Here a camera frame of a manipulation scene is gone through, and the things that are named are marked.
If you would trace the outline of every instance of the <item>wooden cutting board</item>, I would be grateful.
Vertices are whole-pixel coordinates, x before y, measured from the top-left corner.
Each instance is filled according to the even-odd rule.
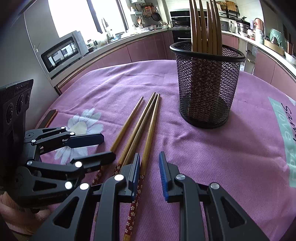
[[[237,12],[237,8],[236,8],[234,2],[231,2],[231,1],[227,1],[227,0],[226,0],[226,4],[227,4],[227,8],[228,8],[228,10],[232,10],[232,11]]]

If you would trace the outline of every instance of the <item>orange phone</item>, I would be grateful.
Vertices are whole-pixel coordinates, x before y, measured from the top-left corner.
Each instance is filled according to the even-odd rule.
[[[57,115],[57,110],[51,110],[47,113],[47,115],[44,117],[43,121],[41,122],[41,124],[38,126],[38,129],[41,128],[47,128],[50,123],[52,122],[52,120],[54,119],[54,117]]]

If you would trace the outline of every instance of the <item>white flower pattern on chopstick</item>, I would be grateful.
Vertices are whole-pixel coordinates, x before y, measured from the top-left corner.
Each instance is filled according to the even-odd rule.
[[[101,118],[101,113],[98,112],[94,114],[94,110],[94,108],[91,110],[84,110],[80,116],[79,114],[76,114],[70,118],[68,120],[68,126],[66,126],[66,130],[75,132],[76,135],[101,133],[103,130],[103,125],[94,125]],[[55,160],[58,160],[62,157],[61,165],[64,165],[67,163],[69,157],[70,160],[72,160],[73,158],[87,155],[88,150],[86,146],[73,149],[66,146],[58,149],[54,158]]]

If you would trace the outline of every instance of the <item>pink tablecloth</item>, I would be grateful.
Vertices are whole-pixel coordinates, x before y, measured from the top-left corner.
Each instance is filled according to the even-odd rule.
[[[67,126],[77,134],[102,131],[105,143],[98,148],[64,148],[42,160],[64,164],[75,156],[109,150],[143,95],[144,103],[117,149],[119,157],[153,91],[162,98],[132,239],[178,240],[178,204],[167,204],[162,195],[158,155],[164,150],[167,160],[196,182],[221,184],[270,240],[278,241],[296,216],[295,101],[245,72],[240,72],[226,124],[206,130],[180,116],[175,61],[143,61],[91,71],[50,107],[59,111],[50,126]],[[146,134],[137,149],[141,154],[145,139]],[[85,181],[91,183],[93,177],[89,174]],[[129,207],[121,205],[121,237]]]

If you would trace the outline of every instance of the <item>utensil holder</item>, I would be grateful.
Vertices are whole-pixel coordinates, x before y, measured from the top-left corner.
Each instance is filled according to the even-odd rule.
[[[191,41],[174,43],[170,49],[177,60],[181,116],[201,128],[222,126],[228,119],[245,55],[226,45],[221,56],[192,52]]]

